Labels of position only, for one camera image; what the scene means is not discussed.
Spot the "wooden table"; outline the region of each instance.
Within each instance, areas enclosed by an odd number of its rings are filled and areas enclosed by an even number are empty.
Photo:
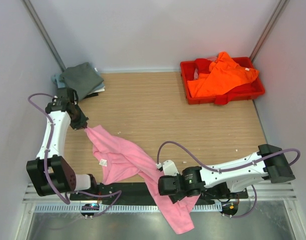
[[[203,163],[212,165],[239,159],[265,143],[252,101],[228,105],[189,105],[180,73],[103,74],[106,91],[80,102],[88,126],[102,125],[112,135],[139,145],[156,160],[167,140],[187,147]],[[102,166],[92,154],[83,130],[69,128],[65,159],[77,174],[93,174],[100,182]],[[198,164],[182,149],[166,145],[161,161],[171,159],[179,171]],[[123,182],[143,182],[134,176]]]

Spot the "white wall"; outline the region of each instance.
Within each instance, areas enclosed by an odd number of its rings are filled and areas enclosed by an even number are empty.
[[[268,142],[302,153],[292,169],[306,215],[306,0],[289,2],[254,65],[266,88],[255,103]]]
[[[0,240],[14,239],[26,162],[36,157],[46,125],[27,97],[53,93],[50,76],[59,71],[21,1],[0,1]],[[45,106],[49,99],[42,98]]]
[[[249,56],[277,0],[32,0],[66,66],[179,69],[227,51]]]

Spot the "cable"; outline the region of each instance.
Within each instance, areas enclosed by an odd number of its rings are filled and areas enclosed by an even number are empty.
[[[285,150],[281,150],[281,151],[278,151],[278,152],[275,152],[275,153],[272,153],[272,154],[270,154],[270,155],[267,155],[267,156],[264,156],[264,157],[262,157],[262,158],[259,158],[259,159],[257,159],[257,160],[254,160],[254,161],[252,161],[252,162],[249,162],[249,163],[246,163],[246,164],[243,164],[243,165],[241,165],[241,166],[236,166],[236,167],[231,167],[231,168],[226,168],[226,169],[214,169],[214,168],[211,168],[211,167],[208,167],[208,166],[206,166],[205,164],[203,164],[200,160],[198,160],[197,159],[197,157],[195,157],[186,147],[184,147],[183,145],[181,145],[181,144],[179,144],[179,143],[177,143],[177,142],[174,142],[174,141],[166,141],[166,142],[164,142],[160,147],[159,147],[159,150],[158,150],[158,152],[157,152],[157,164],[159,164],[159,155],[160,155],[160,152],[161,152],[161,150],[162,150],[162,148],[163,148],[163,146],[164,145],[166,145],[166,144],[175,144],[175,145],[177,145],[177,146],[179,146],[181,149],[183,149],[185,152],[187,152],[188,153],[188,155],[190,155],[198,164],[200,164],[202,167],[204,167],[204,168],[206,168],[207,170],[210,170],[211,172],[217,172],[217,173],[225,173],[225,172],[231,172],[231,171],[235,171],[235,170],[239,170],[239,169],[242,169],[242,168],[245,168],[245,167],[248,167],[248,166],[252,166],[253,164],[256,164],[256,163],[258,163],[258,162],[261,162],[261,161],[264,161],[264,160],[266,160],[266,159],[269,159],[269,158],[271,158],[271,157],[274,157],[274,156],[277,156],[277,155],[281,155],[281,154],[284,154],[284,153],[287,153],[287,152],[296,152],[297,153],[297,156],[295,157],[295,159],[293,160],[293,161],[291,161],[290,163],[289,163],[289,165],[291,166],[291,165],[293,165],[294,163],[296,163],[297,162],[297,160],[299,159],[299,157],[300,157],[300,155],[301,155],[301,153],[300,153],[300,151],[299,150],[297,150],[297,149],[293,149],[293,148],[288,148],[288,149],[285,149]]]
[[[77,193],[77,192],[81,193],[81,194],[86,194],[86,195],[89,195],[89,196],[92,196],[92,197],[99,196],[99,195],[91,194],[91,193],[84,192],[84,191],[74,191],[73,193]],[[101,211],[101,212],[99,212],[97,214],[94,214],[93,218],[99,217],[99,216],[103,215],[105,212],[107,212],[115,204],[115,202],[118,200],[118,198],[122,194],[122,191],[119,190],[117,192],[112,193],[112,195],[116,195],[116,194],[118,194],[118,196],[113,200],[113,202],[107,208],[105,208],[103,211]],[[73,223],[75,223],[75,222],[77,222],[79,220],[82,220],[82,219],[84,219],[84,218],[83,217],[77,218],[77,219],[71,221],[70,223],[66,224],[65,226],[62,226],[62,227],[52,227],[52,228],[50,227],[49,229],[53,230],[53,231],[62,230],[62,229],[65,229],[65,228],[69,227],[71,224],[73,224]]]
[[[101,200],[101,197],[99,197],[99,198],[97,199],[97,204],[99,204],[100,200]]]
[[[255,206],[257,204],[257,193],[256,193],[254,185],[251,185],[251,187],[253,188],[253,191],[254,191],[254,204],[253,204],[252,208],[247,213],[244,213],[244,214],[239,215],[239,216],[231,216],[231,215],[227,215],[227,214],[224,214],[224,216],[229,217],[229,218],[233,218],[233,219],[235,219],[235,218],[240,219],[242,217],[250,215],[254,211]]]
[[[291,148],[291,149],[289,148],[289,149],[285,149],[285,150],[281,150],[281,151],[278,151],[278,152],[269,154],[269,155],[267,155],[267,156],[264,156],[264,157],[262,157],[262,158],[259,158],[259,159],[257,159],[257,160],[254,160],[254,161],[252,161],[252,162],[243,164],[243,165],[241,165],[241,166],[237,166],[237,167],[233,167],[233,168],[232,168],[232,167],[231,167],[231,168],[226,168],[226,169],[223,169],[223,170],[222,170],[222,169],[214,169],[214,168],[210,168],[210,167],[206,166],[206,165],[203,164],[200,160],[198,160],[197,157],[195,157],[195,156],[194,156],[186,147],[184,147],[183,145],[181,145],[181,144],[179,144],[179,143],[177,143],[177,142],[174,142],[174,141],[166,141],[166,142],[164,142],[164,143],[159,147],[159,149],[158,149],[158,152],[157,152],[157,164],[159,164],[159,155],[160,155],[160,153],[161,153],[161,150],[162,150],[163,146],[166,145],[166,144],[174,144],[174,145],[177,145],[178,147],[180,147],[181,149],[183,149],[185,152],[187,152],[187,154],[190,155],[190,156],[191,156],[198,164],[200,164],[202,167],[206,168],[207,170],[210,170],[210,171],[212,171],[212,172],[217,172],[217,173],[219,173],[219,172],[225,173],[225,172],[229,172],[229,171],[239,170],[239,169],[242,169],[242,168],[251,166],[251,165],[253,165],[253,164],[256,164],[256,163],[258,163],[258,162],[264,161],[264,160],[266,160],[266,159],[269,159],[269,158],[271,158],[271,157],[274,157],[274,156],[277,156],[277,155],[281,155],[281,154],[283,154],[283,153],[287,153],[287,152],[290,152],[290,151],[291,151],[291,152],[294,151],[294,152],[297,153],[297,155],[296,155],[295,159],[289,163],[289,165],[291,166],[291,165],[293,165],[294,163],[296,163],[296,162],[298,161],[298,159],[299,159],[299,157],[300,157],[300,155],[301,155],[301,153],[300,153],[299,150],[297,150],[297,149],[295,149],[295,148],[294,148],[294,149],[293,149],[293,148]],[[255,206],[256,206],[256,204],[257,204],[257,193],[256,193],[255,187],[254,187],[253,185],[251,185],[251,187],[253,188],[254,197],[255,197],[253,207],[252,207],[247,213],[242,214],[242,215],[239,215],[239,216],[229,216],[229,215],[227,215],[227,214],[224,214],[224,216],[227,216],[227,217],[230,217],[230,218],[234,218],[234,219],[235,219],[235,218],[236,218],[236,219],[239,219],[239,218],[248,216],[248,215],[255,209]]]
[[[45,150],[45,157],[44,157],[44,172],[45,172],[45,176],[46,176],[46,179],[47,179],[47,182],[49,183],[49,185],[51,186],[52,190],[56,193],[56,195],[64,202],[66,203],[67,205],[69,205],[71,202],[68,198],[68,193],[66,192],[65,193],[65,197],[63,197],[63,195],[61,195],[61,193],[58,191],[58,189],[55,187],[55,185],[53,184],[50,176],[49,176],[49,172],[48,172],[48,166],[47,166],[47,159],[48,159],[48,152],[50,151],[49,148],[50,148],[50,145],[51,145],[51,142],[52,142],[52,137],[53,137],[53,134],[54,134],[54,122],[52,120],[52,118],[44,111],[42,110],[37,104],[35,104],[31,98],[34,97],[34,96],[48,96],[48,97],[52,97],[52,95],[49,95],[49,94],[46,94],[46,93],[35,93],[35,94],[32,94],[28,97],[28,102],[33,105],[35,108],[37,108],[42,114],[44,114],[47,119],[50,121],[51,123],[51,131],[50,131],[50,134],[49,134],[49,137],[48,137],[48,141],[47,141],[47,144],[46,144],[46,150]],[[121,195],[121,191],[117,191],[117,192],[114,192],[114,193],[111,193],[111,194],[108,194],[108,195],[94,195],[94,194],[91,194],[91,193],[88,193],[88,192],[85,192],[85,191],[73,191],[72,193],[82,193],[82,194],[85,194],[85,195],[89,195],[89,196],[92,196],[92,197],[100,197],[100,198],[108,198],[108,197],[112,197],[116,194],[118,194],[118,196],[116,197],[116,199],[112,202],[111,205],[109,205],[107,207],[107,209],[105,209],[104,211],[102,211],[101,213],[98,213],[96,214],[96,217],[97,216],[100,216],[101,214],[103,214],[105,211],[107,211],[116,201],[117,199],[120,197]]]

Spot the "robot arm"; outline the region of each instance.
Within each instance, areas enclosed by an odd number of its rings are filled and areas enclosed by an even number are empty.
[[[61,193],[79,190],[91,190],[97,193],[97,183],[91,174],[75,174],[64,158],[64,145],[69,125],[74,129],[87,127],[88,118],[78,106],[76,91],[71,88],[59,88],[57,97],[46,107],[46,113],[54,124],[53,137],[48,152],[47,165],[53,169],[49,173],[52,183]],[[47,119],[47,127],[42,147],[35,160],[27,162],[26,169],[31,181],[40,196],[55,194],[44,173],[44,157],[46,145],[51,132],[51,123]]]
[[[255,160],[280,151],[280,148],[268,144],[260,145],[258,148],[258,152],[241,159],[209,166],[218,171],[194,166],[184,169],[180,175],[174,162],[168,160],[163,163],[165,176],[158,181],[159,193],[162,196],[170,196],[173,202],[203,192],[211,192],[217,198],[229,199],[243,192],[246,187],[264,179],[270,179],[271,183],[283,183],[295,179],[284,154],[254,163]]]

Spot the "pink cloth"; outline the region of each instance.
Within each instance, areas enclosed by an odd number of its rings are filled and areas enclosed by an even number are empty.
[[[186,197],[173,204],[168,196],[159,195],[157,183],[163,172],[157,170],[154,160],[140,147],[110,135],[101,125],[87,128],[85,132],[94,144],[93,154],[97,160],[107,160],[107,166],[103,166],[103,184],[108,185],[138,174],[144,179],[156,205],[177,234],[194,228],[189,213],[198,196]]]

